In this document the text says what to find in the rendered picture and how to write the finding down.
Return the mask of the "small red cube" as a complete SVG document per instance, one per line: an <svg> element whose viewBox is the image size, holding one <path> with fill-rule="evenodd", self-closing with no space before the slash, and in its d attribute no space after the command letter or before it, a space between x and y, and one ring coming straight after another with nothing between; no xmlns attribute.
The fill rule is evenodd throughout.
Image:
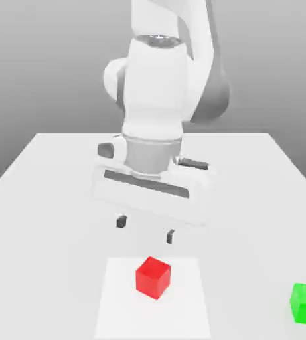
<svg viewBox="0 0 306 340"><path fill-rule="evenodd" d="M171 283L171 266L148 257L135 272L136 290L158 300Z"/></svg>

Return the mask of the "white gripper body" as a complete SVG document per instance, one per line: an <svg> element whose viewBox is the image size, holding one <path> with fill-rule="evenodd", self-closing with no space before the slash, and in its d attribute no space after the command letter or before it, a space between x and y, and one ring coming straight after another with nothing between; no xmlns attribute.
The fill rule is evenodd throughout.
<svg viewBox="0 0 306 340"><path fill-rule="evenodd" d="M138 210L185 225L206 226L214 169L205 162L178 158L158 176L135 174L128 166L97 158L93 196L123 210Z"/></svg>

